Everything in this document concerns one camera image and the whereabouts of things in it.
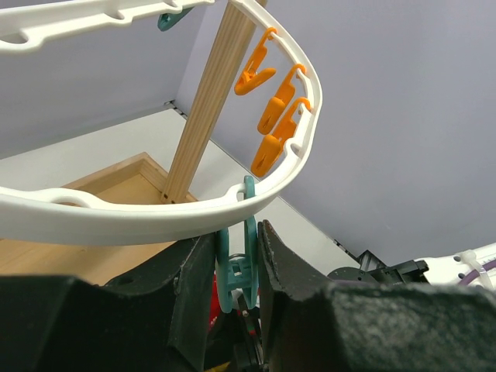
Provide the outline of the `orange clothespin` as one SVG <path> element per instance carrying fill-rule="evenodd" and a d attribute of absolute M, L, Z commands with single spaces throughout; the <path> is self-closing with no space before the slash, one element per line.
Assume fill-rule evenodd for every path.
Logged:
<path fill-rule="evenodd" d="M 265 43 L 268 40 L 272 40 L 276 34 L 277 30 L 274 27 L 270 27 L 267 28 L 262 35 L 234 86 L 236 95 L 246 95 L 250 93 L 276 74 L 277 70 L 274 67 L 268 67 L 258 71 L 267 55 Z"/>
<path fill-rule="evenodd" d="M 293 120 L 293 115 L 301 104 L 308 111 L 312 109 L 307 98 L 297 98 L 277 124 L 274 132 L 263 138 L 251 166 L 252 173 L 257 177 L 263 177 L 268 173 L 282 154 L 285 142 L 294 136 L 297 124 Z"/>
<path fill-rule="evenodd" d="M 297 71 L 305 73 L 306 68 L 303 64 L 295 64 L 281 82 L 275 95 L 271 97 L 267 103 L 257 126 L 257 130 L 260 134 L 267 135 L 270 133 L 288 104 L 293 99 L 296 89 L 291 81 Z"/>

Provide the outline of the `wooden hanger stand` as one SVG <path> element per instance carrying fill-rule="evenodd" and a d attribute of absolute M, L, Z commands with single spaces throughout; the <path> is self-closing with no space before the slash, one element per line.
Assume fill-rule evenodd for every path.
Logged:
<path fill-rule="evenodd" d="M 148 153 L 139 153 L 72 181 L 67 188 L 90 192 L 107 202 L 160 205 L 193 201 L 188 189 L 254 30 L 255 25 L 241 11 L 226 6 L 169 171 Z M 1 274 L 75 275 L 92 284 L 105 284 L 168 246 L 68 246 L 4 239 Z"/>

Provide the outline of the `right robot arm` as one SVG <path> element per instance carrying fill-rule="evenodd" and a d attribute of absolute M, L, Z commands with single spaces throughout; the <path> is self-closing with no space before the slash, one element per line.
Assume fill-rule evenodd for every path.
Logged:
<path fill-rule="evenodd" d="M 359 256 L 360 266 L 328 274 L 334 281 L 367 284 L 459 285 L 495 290 L 495 245 L 489 244 L 444 257 L 424 257 L 387 266 L 371 252 Z"/>

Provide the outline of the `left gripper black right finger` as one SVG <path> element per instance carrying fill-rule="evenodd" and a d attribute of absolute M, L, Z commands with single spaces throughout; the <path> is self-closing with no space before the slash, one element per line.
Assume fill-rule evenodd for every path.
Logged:
<path fill-rule="evenodd" d="M 334 281 L 258 225 L 263 358 L 271 371 L 493 371 L 495 294 Z"/>

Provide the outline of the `teal clothespin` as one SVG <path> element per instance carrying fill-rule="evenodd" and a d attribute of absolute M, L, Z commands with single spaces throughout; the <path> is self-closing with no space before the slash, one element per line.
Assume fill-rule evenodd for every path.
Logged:
<path fill-rule="evenodd" d="M 159 16 L 157 27 L 161 32 L 166 32 L 172 27 L 174 27 L 177 23 L 179 23 L 190 11 L 192 8 L 183 9 L 179 13 L 164 13 Z"/>
<path fill-rule="evenodd" d="M 256 306 L 259 275 L 257 223 L 254 216 L 244 221 L 244 253 L 229 254 L 229 229 L 215 234 L 215 276 L 220 308 L 233 310 L 233 291 L 241 290 L 248 309 Z"/>

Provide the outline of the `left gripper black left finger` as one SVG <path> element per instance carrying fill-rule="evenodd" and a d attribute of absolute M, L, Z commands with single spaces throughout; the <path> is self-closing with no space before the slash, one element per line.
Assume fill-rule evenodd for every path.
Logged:
<path fill-rule="evenodd" d="M 1 279 L 3 371 L 200 371 L 215 237 L 178 241 L 98 286 L 75 276 Z"/>

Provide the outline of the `red white striped sock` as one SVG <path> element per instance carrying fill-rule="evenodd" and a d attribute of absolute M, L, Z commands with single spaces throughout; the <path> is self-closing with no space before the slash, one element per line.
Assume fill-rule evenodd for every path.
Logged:
<path fill-rule="evenodd" d="M 222 320 L 223 320 L 223 312 L 219 303 L 217 277 L 216 274 L 214 274 L 212 280 L 212 296 L 210 301 L 208 331 L 212 332 L 216 326 L 221 325 Z"/>

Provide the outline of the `white round clip hanger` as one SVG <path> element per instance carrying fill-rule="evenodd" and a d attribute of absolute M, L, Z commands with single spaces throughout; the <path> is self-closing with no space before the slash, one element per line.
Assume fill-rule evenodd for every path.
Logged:
<path fill-rule="evenodd" d="M 46 41 L 106 26 L 128 26 L 135 19 L 178 14 L 192 1 L 66 1 L 1 11 L 1 52 L 38 50 Z M 84 191 L 48 188 L 1 190 L 1 235 L 7 239 L 70 245 L 125 246 L 161 243 L 214 232 L 258 213 L 286 188 L 304 167 L 312 149 L 322 107 L 322 86 L 310 60 L 291 34 L 255 1 L 237 1 L 256 25 L 276 29 L 275 41 L 288 59 L 302 64 L 309 108 L 294 137 L 284 145 L 276 170 L 255 186 L 255 195 L 239 200 L 244 184 L 220 198 L 175 205 L 114 204 Z"/>

